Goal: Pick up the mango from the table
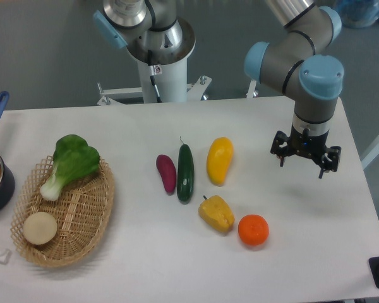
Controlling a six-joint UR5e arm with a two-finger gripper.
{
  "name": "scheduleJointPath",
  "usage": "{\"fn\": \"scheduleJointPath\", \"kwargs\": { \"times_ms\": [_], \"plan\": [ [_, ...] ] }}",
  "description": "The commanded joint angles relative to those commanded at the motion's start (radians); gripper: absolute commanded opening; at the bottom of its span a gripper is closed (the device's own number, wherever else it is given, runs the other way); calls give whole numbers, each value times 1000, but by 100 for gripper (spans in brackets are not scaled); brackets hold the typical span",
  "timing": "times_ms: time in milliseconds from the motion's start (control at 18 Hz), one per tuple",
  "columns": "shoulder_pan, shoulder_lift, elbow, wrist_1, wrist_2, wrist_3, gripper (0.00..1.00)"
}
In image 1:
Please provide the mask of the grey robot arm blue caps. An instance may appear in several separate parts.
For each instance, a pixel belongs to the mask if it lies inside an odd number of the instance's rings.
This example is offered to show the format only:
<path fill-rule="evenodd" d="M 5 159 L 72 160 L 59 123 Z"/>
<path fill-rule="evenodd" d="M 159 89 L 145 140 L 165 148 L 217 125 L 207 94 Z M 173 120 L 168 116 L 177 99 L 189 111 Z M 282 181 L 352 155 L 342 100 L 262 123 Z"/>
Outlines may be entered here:
<path fill-rule="evenodd" d="M 335 172 L 341 149 L 326 140 L 344 67 L 322 51 L 340 33 L 340 17 L 313 1 L 269 1 L 268 7 L 287 35 L 278 44 L 254 44 L 244 72 L 295 103 L 290 134 L 278 132 L 270 151 L 280 161 L 297 155 L 312 160 L 321 173 Z M 175 1 L 104 1 L 93 22 L 109 44 L 128 49 L 146 68 L 182 61 L 195 46 L 193 29 L 178 17 Z"/>

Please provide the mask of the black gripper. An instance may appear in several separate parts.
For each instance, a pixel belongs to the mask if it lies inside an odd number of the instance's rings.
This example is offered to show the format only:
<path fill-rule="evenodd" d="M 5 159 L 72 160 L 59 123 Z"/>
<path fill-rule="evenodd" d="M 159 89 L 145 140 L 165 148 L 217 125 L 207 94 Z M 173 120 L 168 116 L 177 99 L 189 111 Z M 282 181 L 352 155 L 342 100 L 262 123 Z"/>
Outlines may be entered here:
<path fill-rule="evenodd" d="M 324 173 L 336 172 L 339 167 L 341 147 L 326 145 L 330 122 L 331 120 L 321 123 L 308 122 L 294 114 L 290 135 L 277 131 L 270 149 L 271 154 L 280 160 L 280 167 L 284 166 L 287 157 L 296 155 L 310 159 L 319 166 L 319 179 Z"/>

